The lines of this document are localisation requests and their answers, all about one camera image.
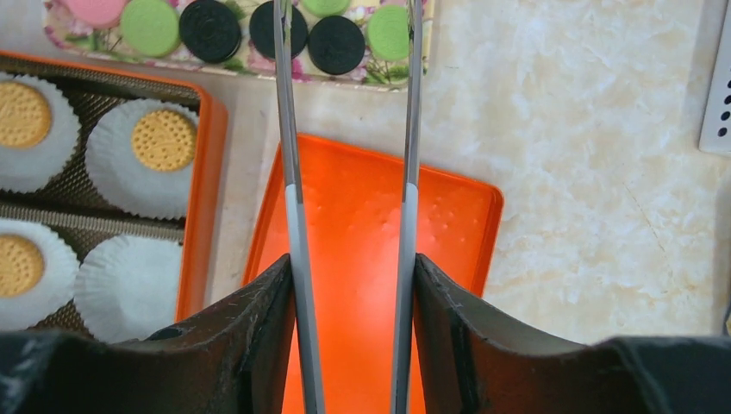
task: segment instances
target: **table surface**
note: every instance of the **table surface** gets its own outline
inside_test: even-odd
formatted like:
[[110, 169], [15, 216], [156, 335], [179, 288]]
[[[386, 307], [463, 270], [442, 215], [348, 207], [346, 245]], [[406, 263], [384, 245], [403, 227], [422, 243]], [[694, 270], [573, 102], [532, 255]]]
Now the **table surface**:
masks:
[[[422, 159], [503, 190], [484, 298], [574, 341], [718, 333], [731, 161], [697, 150], [724, 0], [437, 4]], [[66, 60], [40, 2], [0, 4], [0, 48]], [[236, 289], [278, 143], [275, 84], [198, 82], [231, 114], [210, 296]], [[297, 124], [403, 152], [406, 95], [295, 85]]]

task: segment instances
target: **orange plastic tray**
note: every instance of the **orange plastic tray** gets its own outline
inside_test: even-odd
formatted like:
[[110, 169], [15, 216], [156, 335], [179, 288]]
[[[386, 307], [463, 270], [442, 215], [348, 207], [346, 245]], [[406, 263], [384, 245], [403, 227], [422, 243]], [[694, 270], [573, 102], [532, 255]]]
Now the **orange plastic tray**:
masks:
[[[403, 161], [299, 135], [305, 215], [328, 412], [389, 412]], [[289, 251], [281, 153], [272, 166], [244, 284]], [[492, 185], [429, 167], [419, 180], [417, 250], [482, 295], [503, 196]], [[411, 412], [423, 413], [412, 354]], [[286, 414], [304, 414], [292, 339]]]

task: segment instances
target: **floral tray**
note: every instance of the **floral tray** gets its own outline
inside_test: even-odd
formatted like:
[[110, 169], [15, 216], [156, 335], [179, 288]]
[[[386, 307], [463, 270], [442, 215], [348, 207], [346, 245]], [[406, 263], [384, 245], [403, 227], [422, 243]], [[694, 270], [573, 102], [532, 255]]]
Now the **floral tray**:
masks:
[[[166, 0], [174, 6], [178, 13], [194, 0]], [[274, 78], [274, 62], [259, 54], [253, 47], [248, 33], [249, 16], [265, 0], [225, 0], [225, 3], [239, 17], [243, 42], [234, 57], [220, 65], [203, 63], [193, 56], [184, 45], [162, 59], [141, 56], [130, 48], [122, 38], [118, 28], [94, 29], [76, 20], [64, 5], [63, 0], [43, 0], [43, 22], [46, 36], [58, 48], [90, 58], [101, 60], [117, 60], [146, 66], [167, 67], [192, 72], [209, 72], [226, 75], [247, 75], [258, 78]], [[365, 30], [369, 17], [378, 7], [386, 4], [405, 5], [407, 0], [353, 0], [352, 7], [345, 17], [353, 20], [361, 30]], [[422, 0], [424, 4], [424, 72], [427, 71], [429, 45], [434, 19], [434, 2]], [[304, 7], [299, 7], [308, 26], [312, 26], [318, 18], [311, 15]], [[292, 61], [293, 78], [303, 83], [328, 83], [351, 85], [359, 88], [380, 91], [404, 89], [409, 74], [408, 60], [386, 62], [375, 59], [370, 49], [365, 50], [365, 57], [352, 72], [340, 76], [331, 76], [312, 64], [307, 51], [303, 51]]]

